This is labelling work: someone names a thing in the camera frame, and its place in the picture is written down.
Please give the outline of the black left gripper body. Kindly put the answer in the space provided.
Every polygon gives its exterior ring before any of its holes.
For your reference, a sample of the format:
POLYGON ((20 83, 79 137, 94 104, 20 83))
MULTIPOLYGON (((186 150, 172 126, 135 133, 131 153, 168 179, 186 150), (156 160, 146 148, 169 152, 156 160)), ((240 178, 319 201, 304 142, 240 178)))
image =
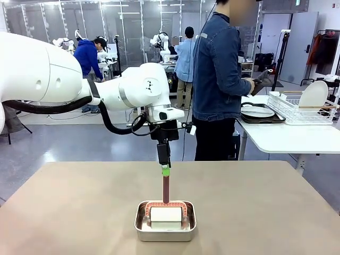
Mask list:
POLYGON ((158 141, 158 143, 179 139, 177 120, 171 120, 160 124, 150 124, 149 131, 151 139, 158 141))

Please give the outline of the person right hand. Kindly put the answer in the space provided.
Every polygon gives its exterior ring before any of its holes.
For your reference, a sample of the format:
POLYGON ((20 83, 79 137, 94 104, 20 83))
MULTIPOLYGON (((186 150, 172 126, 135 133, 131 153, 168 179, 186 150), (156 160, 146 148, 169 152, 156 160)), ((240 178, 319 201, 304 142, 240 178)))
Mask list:
POLYGON ((246 79, 246 81, 249 82, 250 85, 251 85, 251 89, 249 91, 249 94, 254 96, 256 94, 254 91, 257 88, 257 83, 254 81, 254 79, 246 79))

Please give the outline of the person left hand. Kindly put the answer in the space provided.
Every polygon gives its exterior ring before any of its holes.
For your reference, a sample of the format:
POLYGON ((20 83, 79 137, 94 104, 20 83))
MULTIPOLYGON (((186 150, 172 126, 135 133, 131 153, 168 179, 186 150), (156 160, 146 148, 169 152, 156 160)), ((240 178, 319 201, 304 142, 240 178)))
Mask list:
POLYGON ((262 72, 261 80, 262 80, 262 85, 264 87, 271 87, 274 84, 273 80, 271 79, 273 72, 274 72, 273 69, 267 69, 262 72))

